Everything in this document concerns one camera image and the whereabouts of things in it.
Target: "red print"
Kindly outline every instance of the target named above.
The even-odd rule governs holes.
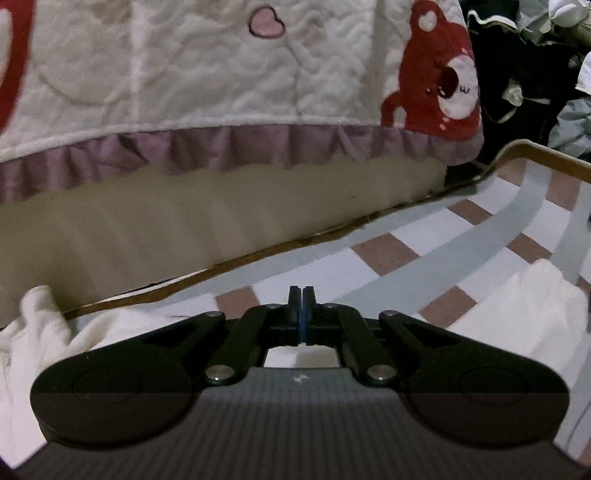
[[[398,76],[399,89],[382,103],[382,125],[449,140],[476,134],[478,80],[468,31],[448,22],[431,0],[416,0]]]
[[[0,132],[5,129],[12,115],[25,72],[35,0],[0,0],[0,10],[3,9],[8,10],[12,17],[12,45],[4,81],[0,86]]]

